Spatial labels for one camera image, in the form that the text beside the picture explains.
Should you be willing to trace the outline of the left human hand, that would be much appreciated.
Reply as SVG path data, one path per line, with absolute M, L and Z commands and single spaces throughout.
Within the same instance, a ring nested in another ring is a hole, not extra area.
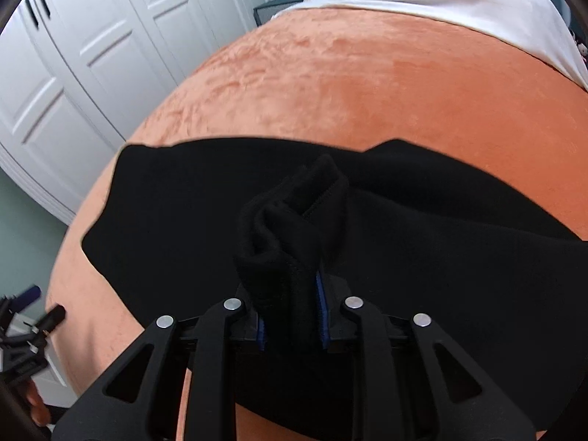
M 37 385 L 31 379 L 20 385 L 21 396 L 28 404 L 28 411 L 33 422 L 39 427 L 45 427 L 51 422 L 51 414 L 45 405 Z

